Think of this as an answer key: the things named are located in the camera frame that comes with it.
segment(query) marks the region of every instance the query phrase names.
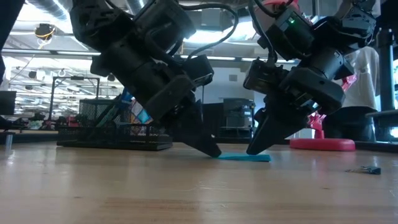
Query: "table surface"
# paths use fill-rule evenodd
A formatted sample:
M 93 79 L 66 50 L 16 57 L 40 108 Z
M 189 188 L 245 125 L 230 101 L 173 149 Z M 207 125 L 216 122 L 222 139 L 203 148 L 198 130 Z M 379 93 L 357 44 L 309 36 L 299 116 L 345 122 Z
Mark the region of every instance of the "table surface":
M 1 223 L 398 223 L 395 154 L 266 152 L 270 163 L 210 159 L 183 144 L 161 152 L 15 144 L 0 156 Z M 382 175 L 345 172 L 370 165 Z

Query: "blue towel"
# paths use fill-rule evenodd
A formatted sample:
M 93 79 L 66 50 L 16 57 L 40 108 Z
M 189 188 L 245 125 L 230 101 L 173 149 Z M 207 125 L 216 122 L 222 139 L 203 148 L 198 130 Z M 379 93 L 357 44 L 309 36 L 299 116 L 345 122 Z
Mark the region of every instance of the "blue towel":
M 270 162 L 271 157 L 269 155 L 256 155 L 251 156 L 244 153 L 233 153 L 233 152 L 224 152 L 217 159 L 222 160 L 232 160 L 232 161 L 252 161 L 252 162 Z

